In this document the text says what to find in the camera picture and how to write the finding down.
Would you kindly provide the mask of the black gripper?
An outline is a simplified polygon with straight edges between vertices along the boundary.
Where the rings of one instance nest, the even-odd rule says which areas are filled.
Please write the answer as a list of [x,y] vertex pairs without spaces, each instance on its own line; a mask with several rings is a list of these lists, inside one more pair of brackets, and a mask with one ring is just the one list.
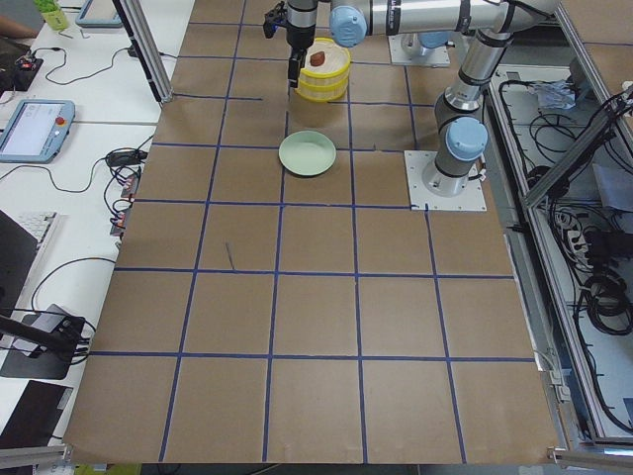
[[266,39],[272,39],[279,28],[286,30],[286,41],[292,48],[288,59],[288,85],[297,88],[305,67],[308,48],[316,34],[316,1],[280,1],[264,16],[262,25]]

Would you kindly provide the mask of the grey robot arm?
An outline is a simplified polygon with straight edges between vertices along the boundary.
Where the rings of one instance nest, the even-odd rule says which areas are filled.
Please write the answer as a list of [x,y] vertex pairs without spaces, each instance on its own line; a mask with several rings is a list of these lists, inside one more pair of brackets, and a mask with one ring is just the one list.
[[414,104],[434,107],[437,133],[462,117],[479,119],[480,98],[517,32],[553,16],[556,1],[331,1],[329,31],[345,48],[374,43],[379,36],[412,39],[418,48],[428,40],[473,33],[459,66],[438,72],[415,68],[388,74],[382,64],[362,64],[351,73],[350,97],[363,105],[391,90],[410,95]]

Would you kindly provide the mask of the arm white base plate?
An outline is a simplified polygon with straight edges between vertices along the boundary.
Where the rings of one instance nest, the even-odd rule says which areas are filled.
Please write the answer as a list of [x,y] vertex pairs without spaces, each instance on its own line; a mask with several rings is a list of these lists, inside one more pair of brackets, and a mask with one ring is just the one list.
[[389,37],[391,62],[395,65],[448,67],[449,32],[401,34]]
[[482,180],[475,164],[466,176],[443,175],[433,150],[404,152],[410,207],[417,211],[485,212]]

